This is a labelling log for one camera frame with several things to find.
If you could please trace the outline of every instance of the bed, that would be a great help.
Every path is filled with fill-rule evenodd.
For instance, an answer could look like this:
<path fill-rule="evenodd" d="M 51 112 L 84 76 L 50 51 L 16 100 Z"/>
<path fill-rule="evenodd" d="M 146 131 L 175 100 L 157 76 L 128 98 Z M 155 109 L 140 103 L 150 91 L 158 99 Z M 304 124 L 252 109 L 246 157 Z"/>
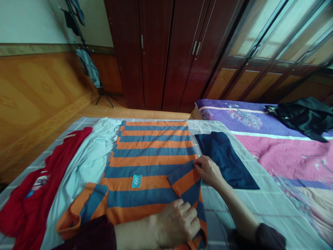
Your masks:
<path fill-rule="evenodd" d="M 20 185 L 30 172 L 43 168 L 44 159 L 52 153 L 57 145 L 62 143 L 64 136 L 72 131 L 92 126 L 98 119 L 82 117 L 73 123 L 0 194 L 0 209 L 8 200 L 11 191 Z M 119 120 L 130 122 L 152 121 L 139 119 Z M 195 139 L 195 134 L 209 134 L 212 131 L 227 134 L 235 152 L 260 187 L 260 190 L 236 190 L 236 192 L 260 221 L 276 228 L 287 238 L 287 249 L 330 249 L 311 227 L 310 223 L 292 205 L 291 201 L 284 195 L 267 171 L 262 168 L 225 125 L 219 121 L 189 120 L 188 127 L 198 156 L 201 155 L 201 150 Z M 226 204 L 218 193 L 207 184 L 202 186 L 202 195 L 208 227 L 208 249 L 235 249 L 236 246 L 233 239 L 228 237 L 235 226 Z M 0 234 L 0 249 L 12 249 L 14 242 L 14 238 Z"/>
<path fill-rule="evenodd" d="M 222 122 L 333 246 L 333 131 L 312 141 L 265 112 L 266 104 L 202 99 L 191 119 Z"/>

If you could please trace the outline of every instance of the black jacket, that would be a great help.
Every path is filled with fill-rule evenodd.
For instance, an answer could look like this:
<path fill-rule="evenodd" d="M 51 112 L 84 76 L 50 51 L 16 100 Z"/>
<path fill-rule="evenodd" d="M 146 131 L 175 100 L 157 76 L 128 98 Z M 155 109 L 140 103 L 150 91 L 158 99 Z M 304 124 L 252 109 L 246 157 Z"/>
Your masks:
<path fill-rule="evenodd" d="M 333 107 L 313 97 L 280 103 L 277 107 L 266 105 L 265 108 L 268 114 L 275 116 L 288 128 L 315 141 L 327 142 L 321 134 L 333 129 Z"/>

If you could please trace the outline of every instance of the striped shirt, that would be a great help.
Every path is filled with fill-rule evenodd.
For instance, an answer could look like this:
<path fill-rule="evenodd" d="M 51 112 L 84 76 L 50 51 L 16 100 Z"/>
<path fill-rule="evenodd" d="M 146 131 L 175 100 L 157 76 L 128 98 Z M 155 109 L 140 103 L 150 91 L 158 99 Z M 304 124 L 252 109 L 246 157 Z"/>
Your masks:
<path fill-rule="evenodd" d="M 197 158 L 187 122 L 123 122 L 99 184 L 88 183 L 57 225 L 64 239 L 83 223 L 106 214 L 114 224 L 160 212 L 182 198 L 198 212 L 201 230 L 178 249 L 207 245 L 201 196 L 202 180 L 193 167 Z"/>

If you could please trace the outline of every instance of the teal label patch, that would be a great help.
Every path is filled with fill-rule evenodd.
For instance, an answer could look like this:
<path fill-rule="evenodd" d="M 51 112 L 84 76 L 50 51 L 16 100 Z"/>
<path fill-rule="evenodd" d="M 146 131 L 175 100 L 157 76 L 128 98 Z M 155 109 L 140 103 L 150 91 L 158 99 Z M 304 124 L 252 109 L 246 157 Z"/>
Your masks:
<path fill-rule="evenodd" d="M 132 188 L 140 188 L 142 175 L 134 175 L 132 181 Z"/>

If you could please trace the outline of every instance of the human hand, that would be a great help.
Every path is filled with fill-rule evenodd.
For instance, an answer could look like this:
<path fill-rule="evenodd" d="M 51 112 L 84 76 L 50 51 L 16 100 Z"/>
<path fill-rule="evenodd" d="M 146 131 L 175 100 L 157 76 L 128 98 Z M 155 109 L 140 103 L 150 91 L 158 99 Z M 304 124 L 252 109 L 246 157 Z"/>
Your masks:
<path fill-rule="evenodd" d="M 225 182 L 218 165 L 208 156 L 200 156 L 193 164 L 200 177 L 215 190 Z"/>
<path fill-rule="evenodd" d="M 171 248 L 191 241 L 200 230 L 197 210 L 178 199 L 156 214 L 155 238 L 160 248 Z"/>

